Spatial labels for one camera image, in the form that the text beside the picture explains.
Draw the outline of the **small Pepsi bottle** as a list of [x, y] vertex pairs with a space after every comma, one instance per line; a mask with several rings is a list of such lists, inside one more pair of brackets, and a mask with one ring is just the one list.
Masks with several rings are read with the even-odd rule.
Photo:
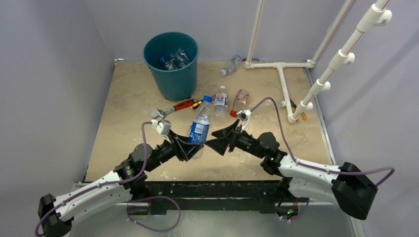
[[191, 130], [189, 134], [189, 142], [204, 144], [211, 122], [212, 107], [211, 107], [212, 97], [205, 95], [200, 106], [197, 108], [197, 115], [191, 125]]

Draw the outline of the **white-label clear bottle white cap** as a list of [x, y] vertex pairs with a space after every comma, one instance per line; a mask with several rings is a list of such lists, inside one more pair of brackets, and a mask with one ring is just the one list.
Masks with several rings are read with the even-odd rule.
[[214, 112], [216, 117], [225, 117], [228, 107], [228, 95], [225, 86], [221, 86], [215, 95]]

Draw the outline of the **large Pepsi bottle blue cap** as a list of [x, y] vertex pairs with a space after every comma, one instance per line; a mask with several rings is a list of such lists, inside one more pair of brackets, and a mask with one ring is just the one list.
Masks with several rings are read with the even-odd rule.
[[159, 58], [159, 62], [165, 71], [169, 71], [171, 69], [170, 61], [168, 61], [164, 55]]

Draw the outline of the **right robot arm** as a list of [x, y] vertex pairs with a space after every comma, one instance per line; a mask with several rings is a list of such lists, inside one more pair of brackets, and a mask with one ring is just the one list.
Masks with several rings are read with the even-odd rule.
[[258, 138], [244, 131], [235, 121], [229, 127], [212, 133], [205, 142], [220, 155], [238, 148], [260, 158], [261, 167], [281, 180], [277, 186], [279, 201], [309, 198], [338, 205], [349, 216], [366, 220], [377, 194], [377, 186], [359, 168], [349, 162], [342, 166], [323, 165], [292, 158], [281, 151], [272, 132]]

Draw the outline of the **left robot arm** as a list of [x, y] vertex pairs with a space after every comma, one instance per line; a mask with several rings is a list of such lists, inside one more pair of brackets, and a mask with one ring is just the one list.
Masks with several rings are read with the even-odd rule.
[[40, 199], [38, 237], [63, 237], [77, 221], [120, 202], [147, 202], [154, 197], [146, 182], [150, 172], [173, 157], [190, 160], [203, 148], [188, 137], [169, 131], [161, 145], [139, 144], [127, 159], [98, 180], [68, 194], [47, 194]]

